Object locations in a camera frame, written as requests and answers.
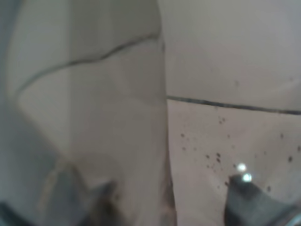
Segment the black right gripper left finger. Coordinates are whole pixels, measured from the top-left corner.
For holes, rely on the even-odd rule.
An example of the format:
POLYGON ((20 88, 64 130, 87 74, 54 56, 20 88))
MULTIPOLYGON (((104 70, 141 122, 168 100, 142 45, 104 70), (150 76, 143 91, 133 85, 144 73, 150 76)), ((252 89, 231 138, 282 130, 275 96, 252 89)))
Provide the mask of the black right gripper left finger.
POLYGON ((120 226, 118 195, 122 171, 102 164, 0 166, 0 223, 3 226, 120 226))

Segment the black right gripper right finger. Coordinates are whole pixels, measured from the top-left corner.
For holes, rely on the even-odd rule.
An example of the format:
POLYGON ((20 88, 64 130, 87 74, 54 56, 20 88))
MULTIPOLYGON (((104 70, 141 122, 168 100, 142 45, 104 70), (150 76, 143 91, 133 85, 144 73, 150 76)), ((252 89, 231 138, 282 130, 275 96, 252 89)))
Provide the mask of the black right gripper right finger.
POLYGON ((278 201, 239 174, 229 177, 225 226, 299 226, 301 207, 278 201))

